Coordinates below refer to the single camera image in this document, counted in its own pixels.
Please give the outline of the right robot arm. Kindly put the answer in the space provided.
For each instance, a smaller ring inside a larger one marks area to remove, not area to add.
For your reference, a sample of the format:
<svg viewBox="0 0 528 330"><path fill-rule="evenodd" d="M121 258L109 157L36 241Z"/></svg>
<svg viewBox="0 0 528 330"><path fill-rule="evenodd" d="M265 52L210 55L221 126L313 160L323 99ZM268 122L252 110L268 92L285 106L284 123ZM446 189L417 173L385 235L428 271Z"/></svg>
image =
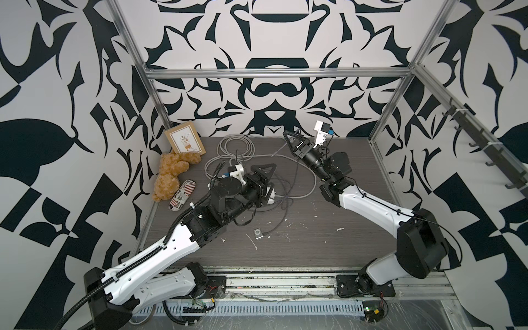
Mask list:
<svg viewBox="0 0 528 330"><path fill-rule="evenodd" d="M392 296L393 280L405 276L425 279L441 269L450 252L445 238L449 232L433 213L397 206L360 188L349 175L351 166L345 152L327 155L315 142L291 131L285 131L283 137L291 153L320 179L326 201L372 221L397 241L394 252L372 260L356 276L339 280L339 297Z"/></svg>

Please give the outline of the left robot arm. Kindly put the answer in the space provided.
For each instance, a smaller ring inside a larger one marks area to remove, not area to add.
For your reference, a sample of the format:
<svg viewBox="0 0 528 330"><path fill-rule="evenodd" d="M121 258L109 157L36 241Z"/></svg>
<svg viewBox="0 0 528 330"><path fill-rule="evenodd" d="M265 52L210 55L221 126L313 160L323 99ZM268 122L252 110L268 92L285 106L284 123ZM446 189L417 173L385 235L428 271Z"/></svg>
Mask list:
<svg viewBox="0 0 528 330"><path fill-rule="evenodd" d="M148 306L173 297L200 295L208 278L198 263L172 274L162 272L215 240L246 210L267 205L274 190L276 165L253 165L250 169L241 177L214 176L207 194L180 213L166 236L114 268L87 272L86 296L65 313L56 329L62 329L84 305L91 314L84 329L120 329Z"/></svg>

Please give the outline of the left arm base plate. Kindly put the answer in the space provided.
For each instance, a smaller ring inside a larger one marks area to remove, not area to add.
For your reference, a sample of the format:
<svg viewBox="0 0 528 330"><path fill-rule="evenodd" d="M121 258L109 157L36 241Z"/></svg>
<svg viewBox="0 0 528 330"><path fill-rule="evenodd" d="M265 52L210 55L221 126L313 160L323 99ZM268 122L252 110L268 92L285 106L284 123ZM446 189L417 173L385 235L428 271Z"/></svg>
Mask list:
<svg viewBox="0 0 528 330"><path fill-rule="evenodd" d="M218 299L223 298L226 294L227 277L226 276L209 276L205 287L199 291L198 298Z"/></svg>

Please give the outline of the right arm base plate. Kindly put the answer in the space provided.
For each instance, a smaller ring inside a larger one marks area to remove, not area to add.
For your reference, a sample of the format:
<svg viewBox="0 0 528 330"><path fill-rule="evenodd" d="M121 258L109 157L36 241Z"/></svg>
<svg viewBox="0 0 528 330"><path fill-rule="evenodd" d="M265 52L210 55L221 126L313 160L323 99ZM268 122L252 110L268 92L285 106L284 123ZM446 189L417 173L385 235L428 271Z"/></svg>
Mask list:
<svg viewBox="0 0 528 330"><path fill-rule="evenodd" d="M391 281L383 285L378 285L367 275L338 275L336 282L336 294L340 298L368 296L396 297L395 288Z"/></svg>

